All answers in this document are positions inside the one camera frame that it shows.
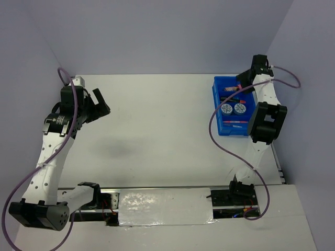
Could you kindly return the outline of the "blue round tub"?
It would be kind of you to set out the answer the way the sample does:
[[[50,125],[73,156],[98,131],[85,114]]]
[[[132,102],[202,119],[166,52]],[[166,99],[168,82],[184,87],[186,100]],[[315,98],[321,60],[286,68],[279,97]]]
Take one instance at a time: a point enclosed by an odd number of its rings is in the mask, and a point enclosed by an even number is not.
[[[237,103],[234,105],[233,111],[236,115],[242,116],[246,113],[247,107],[242,103]]]
[[[233,107],[230,104],[223,104],[220,110],[223,116],[230,116],[233,112]]]

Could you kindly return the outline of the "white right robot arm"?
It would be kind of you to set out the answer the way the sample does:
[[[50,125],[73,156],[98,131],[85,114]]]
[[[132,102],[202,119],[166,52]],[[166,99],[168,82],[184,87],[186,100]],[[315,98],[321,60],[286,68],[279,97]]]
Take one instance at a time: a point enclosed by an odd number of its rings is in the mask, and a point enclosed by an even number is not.
[[[252,196],[256,173],[260,167],[263,154],[270,144],[277,139],[284,123],[287,107],[279,102],[273,83],[274,74],[266,55],[253,56],[249,70],[239,74],[237,79],[242,87],[253,84],[257,105],[249,120],[247,133],[250,142],[247,147],[245,167],[235,174],[230,182],[228,200],[232,204],[240,204],[245,198]]]

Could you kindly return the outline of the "orange black highlighter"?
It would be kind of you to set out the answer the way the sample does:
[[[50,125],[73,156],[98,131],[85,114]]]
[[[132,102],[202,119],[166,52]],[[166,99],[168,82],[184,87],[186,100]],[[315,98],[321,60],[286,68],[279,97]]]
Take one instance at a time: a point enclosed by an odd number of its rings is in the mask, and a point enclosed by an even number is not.
[[[245,104],[246,103],[245,100],[241,100],[241,99],[237,99],[237,98],[230,98],[230,99],[227,98],[226,102],[240,103],[240,104]]]

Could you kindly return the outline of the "blue black highlighter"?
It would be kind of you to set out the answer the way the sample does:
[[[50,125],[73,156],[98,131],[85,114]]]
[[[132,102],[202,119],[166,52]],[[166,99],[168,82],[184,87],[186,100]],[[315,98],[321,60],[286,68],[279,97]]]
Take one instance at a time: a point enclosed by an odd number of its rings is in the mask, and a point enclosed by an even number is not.
[[[223,101],[225,101],[226,100],[226,102],[230,102],[230,98],[228,98],[228,97],[221,97],[220,98],[220,101],[221,102],[223,102]]]

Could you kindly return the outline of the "pink tube of pins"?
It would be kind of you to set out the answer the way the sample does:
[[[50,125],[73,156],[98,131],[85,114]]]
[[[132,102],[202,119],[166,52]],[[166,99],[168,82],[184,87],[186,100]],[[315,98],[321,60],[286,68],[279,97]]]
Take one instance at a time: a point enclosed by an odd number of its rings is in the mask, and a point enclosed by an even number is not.
[[[225,91],[225,92],[237,92],[237,91],[239,91],[239,90],[241,90],[242,89],[242,87],[241,87],[241,85],[239,84],[239,85],[235,85],[235,86],[227,86],[227,87],[224,87],[223,88],[223,91]]]

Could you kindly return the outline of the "thin orange pen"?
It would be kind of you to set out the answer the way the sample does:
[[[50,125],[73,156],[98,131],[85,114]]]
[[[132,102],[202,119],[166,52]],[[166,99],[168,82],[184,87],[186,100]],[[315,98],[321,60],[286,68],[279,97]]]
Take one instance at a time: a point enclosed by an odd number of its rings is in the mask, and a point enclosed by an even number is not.
[[[243,123],[243,124],[244,124],[244,123],[248,123],[248,121],[231,121],[231,120],[229,121],[229,120],[228,120],[228,121],[223,121],[223,123],[233,123],[233,124],[236,124],[236,123]]]

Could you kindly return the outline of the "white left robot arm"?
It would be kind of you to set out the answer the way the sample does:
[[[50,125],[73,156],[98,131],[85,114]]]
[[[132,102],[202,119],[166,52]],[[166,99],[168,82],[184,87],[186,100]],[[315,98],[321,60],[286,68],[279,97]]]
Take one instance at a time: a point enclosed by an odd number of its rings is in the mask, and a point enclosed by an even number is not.
[[[25,227],[61,231],[71,213],[80,207],[95,209],[102,204],[101,188],[93,182],[81,182],[68,193],[58,195],[65,160],[78,131],[84,123],[110,114],[99,89],[93,90],[96,104],[84,87],[77,86],[75,90],[76,99],[70,86],[61,89],[60,102],[44,121],[38,171],[21,200],[9,205],[9,214]]]

